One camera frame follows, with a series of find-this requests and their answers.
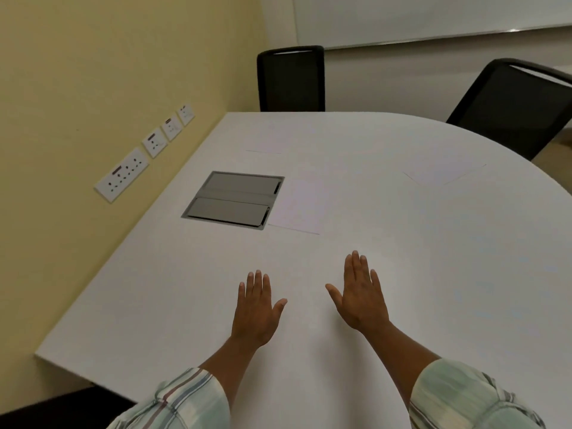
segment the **wall socket panel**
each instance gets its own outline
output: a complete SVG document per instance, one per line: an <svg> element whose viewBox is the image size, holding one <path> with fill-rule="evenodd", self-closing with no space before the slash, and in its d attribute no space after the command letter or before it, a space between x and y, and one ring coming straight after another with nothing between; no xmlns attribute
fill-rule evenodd
<svg viewBox="0 0 572 429"><path fill-rule="evenodd" d="M184 104L181 108L179 108L177 110L177 114L185 126L187 126L189 122L195 118L195 114L193 113L193 110L190 108L189 104Z"/></svg>
<svg viewBox="0 0 572 429"><path fill-rule="evenodd" d="M145 137L145 139L141 142L151 155L151 158L156 157L159 155L159 152L167 147L169 143L161 131L161 128L155 129L152 133Z"/></svg>
<svg viewBox="0 0 572 429"><path fill-rule="evenodd" d="M112 203L148 165L147 156L136 147L107 176L97 182L95 188Z"/></svg>
<svg viewBox="0 0 572 429"><path fill-rule="evenodd" d="M169 141L173 141L173 139L182 131L182 125L179 121L176 114L173 114L169 117L165 123L161 126L167 135Z"/></svg>

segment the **plaid shirt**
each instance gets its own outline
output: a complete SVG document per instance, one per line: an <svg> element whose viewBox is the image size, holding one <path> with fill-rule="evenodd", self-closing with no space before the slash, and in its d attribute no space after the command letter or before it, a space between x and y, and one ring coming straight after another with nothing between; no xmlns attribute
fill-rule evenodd
<svg viewBox="0 0 572 429"><path fill-rule="evenodd" d="M539 429L542 419L514 393L466 364L437 360L419 375L409 406L413 429ZM121 414L108 429L229 429L223 388L202 369L162 383L154 397Z"/></svg>

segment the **table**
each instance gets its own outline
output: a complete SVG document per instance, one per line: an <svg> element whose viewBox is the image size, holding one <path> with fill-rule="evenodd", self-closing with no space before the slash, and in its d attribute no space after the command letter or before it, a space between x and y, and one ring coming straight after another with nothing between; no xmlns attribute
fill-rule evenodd
<svg viewBox="0 0 572 429"><path fill-rule="evenodd" d="M289 146L247 151L253 141ZM484 160L444 186L403 167L454 145ZM212 170L320 177L322 234L181 218ZM229 113L141 218L37 354L139 401L228 337L238 283L270 275L289 299L254 357L236 428L408 427L383 365L340 320L324 284L368 256L393 322L442 356L497 378L549 427L568 422L572 197L504 147L444 123L386 113Z"/></svg>

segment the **hand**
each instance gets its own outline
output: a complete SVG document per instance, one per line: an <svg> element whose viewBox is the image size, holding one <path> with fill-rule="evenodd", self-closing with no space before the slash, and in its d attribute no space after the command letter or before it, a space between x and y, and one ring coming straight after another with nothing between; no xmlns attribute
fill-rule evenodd
<svg viewBox="0 0 572 429"><path fill-rule="evenodd" d="M270 278L256 271L248 273L246 290L239 285L239 300L234 312L231 339L244 340L254 350L266 345L274 335L280 315L288 300L281 299L272 307Z"/></svg>
<svg viewBox="0 0 572 429"><path fill-rule="evenodd" d="M382 286L372 269L371 278L365 256L357 251L348 254L344 265L344 295L333 285L325 288L333 299L342 319L362 334L375 332L390 324Z"/></svg>

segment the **office chair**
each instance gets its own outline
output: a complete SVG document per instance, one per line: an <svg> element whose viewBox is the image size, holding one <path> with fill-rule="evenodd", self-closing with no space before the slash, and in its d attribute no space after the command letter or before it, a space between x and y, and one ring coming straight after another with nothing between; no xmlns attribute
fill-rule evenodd
<svg viewBox="0 0 572 429"><path fill-rule="evenodd" d="M516 59L490 62L447 123L533 159L572 118L572 75Z"/></svg>
<svg viewBox="0 0 572 429"><path fill-rule="evenodd" d="M323 47L272 49L256 66L260 111L325 111Z"/></svg>

